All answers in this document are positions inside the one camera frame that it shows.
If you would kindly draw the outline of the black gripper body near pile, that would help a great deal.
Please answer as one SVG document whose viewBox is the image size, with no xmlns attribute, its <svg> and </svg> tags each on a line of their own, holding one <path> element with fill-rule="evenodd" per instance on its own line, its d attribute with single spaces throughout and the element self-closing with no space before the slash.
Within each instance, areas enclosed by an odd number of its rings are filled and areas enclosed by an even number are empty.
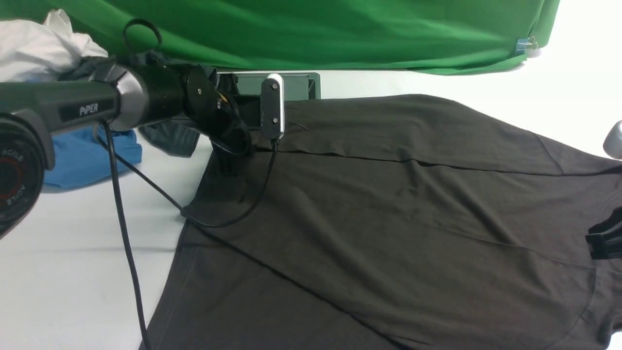
<svg viewBox="0 0 622 350">
<path fill-rule="evenodd" d="M 183 82 L 185 113 L 194 128 L 209 138 L 220 175 L 239 175 L 252 154 L 252 141 L 235 100 L 218 91 L 200 66 L 190 66 Z"/>
</svg>

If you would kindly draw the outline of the black gripper body at collar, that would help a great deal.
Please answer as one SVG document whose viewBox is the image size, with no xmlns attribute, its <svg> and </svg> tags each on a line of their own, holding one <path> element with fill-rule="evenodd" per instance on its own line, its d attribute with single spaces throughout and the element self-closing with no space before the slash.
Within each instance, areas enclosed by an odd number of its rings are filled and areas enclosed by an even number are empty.
<svg viewBox="0 0 622 350">
<path fill-rule="evenodd" d="M 622 208 L 613 210 L 605 221 L 595 224 L 585 235 L 589 254 L 594 261 L 622 257 Z"/>
</svg>

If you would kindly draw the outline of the black robot arm with PiPER label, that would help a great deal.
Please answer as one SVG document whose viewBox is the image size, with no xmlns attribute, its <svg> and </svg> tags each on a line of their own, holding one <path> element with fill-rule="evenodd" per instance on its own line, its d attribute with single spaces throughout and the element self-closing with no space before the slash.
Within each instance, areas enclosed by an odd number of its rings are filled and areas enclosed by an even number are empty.
<svg viewBox="0 0 622 350">
<path fill-rule="evenodd" d="M 107 64 L 88 80 L 2 83 L 1 143 L 13 153 L 17 175 L 11 204 L 2 209 L 4 232 L 22 219 L 42 188 L 44 170 L 55 166 L 52 137 L 103 123 L 115 131 L 161 121 L 184 124 L 213 141 L 239 131 L 243 147 L 225 153 L 225 164 L 244 162 L 254 149 L 251 133 L 266 140 L 269 171 L 277 153 L 411 163 L 423 168 L 485 174 L 485 181 L 456 196 L 436 192 L 418 202 L 405 219 L 428 232 L 516 246 L 519 233 L 568 252 L 585 249 L 594 261 L 621 258 L 621 208 L 587 230 L 578 241 L 578 219 L 595 192 L 584 190 L 578 211 L 519 216 L 518 191 L 494 187 L 493 175 L 579 178 L 619 175 L 620 166 L 604 158 L 546 141 L 444 98 L 427 95 L 284 102 L 284 84 L 274 74 L 259 95 L 226 95 L 199 66 L 128 67 Z"/>
</svg>

